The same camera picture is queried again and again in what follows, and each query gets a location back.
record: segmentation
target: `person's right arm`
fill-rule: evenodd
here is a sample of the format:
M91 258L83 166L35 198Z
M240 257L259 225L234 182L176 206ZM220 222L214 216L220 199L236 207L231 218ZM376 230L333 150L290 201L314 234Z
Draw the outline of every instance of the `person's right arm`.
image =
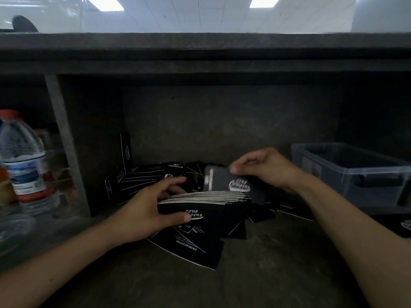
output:
M373 308L411 307L411 244L303 172L274 148L243 155L230 165L235 175L255 175L298 193L308 204L357 279Z

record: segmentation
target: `plastic bottle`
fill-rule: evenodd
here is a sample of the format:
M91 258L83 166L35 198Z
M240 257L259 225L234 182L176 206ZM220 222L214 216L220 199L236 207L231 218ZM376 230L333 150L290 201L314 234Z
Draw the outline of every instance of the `plastic bottle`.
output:
M7 169L23 211L38 215L54 209L59 197L41 139L16 110L0 110L0 159Z

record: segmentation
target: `plastic bin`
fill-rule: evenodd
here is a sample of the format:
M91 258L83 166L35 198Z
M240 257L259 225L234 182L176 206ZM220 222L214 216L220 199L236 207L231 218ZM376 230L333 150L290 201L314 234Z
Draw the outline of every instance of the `plastic bin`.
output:
M339 142L292 144L293 163L357 207L407 206L411 163Z

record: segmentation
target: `hand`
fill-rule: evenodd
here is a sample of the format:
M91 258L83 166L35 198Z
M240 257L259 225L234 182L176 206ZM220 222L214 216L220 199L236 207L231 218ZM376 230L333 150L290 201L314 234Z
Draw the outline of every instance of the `hand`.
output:
M254 175L266 183L292 192L304 172L274 148L263 148L243 155L230 165L234 175Z
M159 214L158 200L168 199L169 193L186 193L176 184L186 181L186 177L170 177L139 191L118 212L97 225L112 247L147 238L163 228L181 225L191 220L191 215L178 212Z

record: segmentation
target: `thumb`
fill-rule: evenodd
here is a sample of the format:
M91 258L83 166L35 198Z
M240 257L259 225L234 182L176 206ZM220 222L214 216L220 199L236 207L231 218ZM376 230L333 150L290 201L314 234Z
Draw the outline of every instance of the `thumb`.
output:
M233 175L254 175L258 176L260 172L260 164L253 165L232 165L230 173Z
M185 212L177 212L168 215L160 215L158 216L159 224L161 228L167 228L171 226L177 226L181 224L185 224L191 220L191 214Z

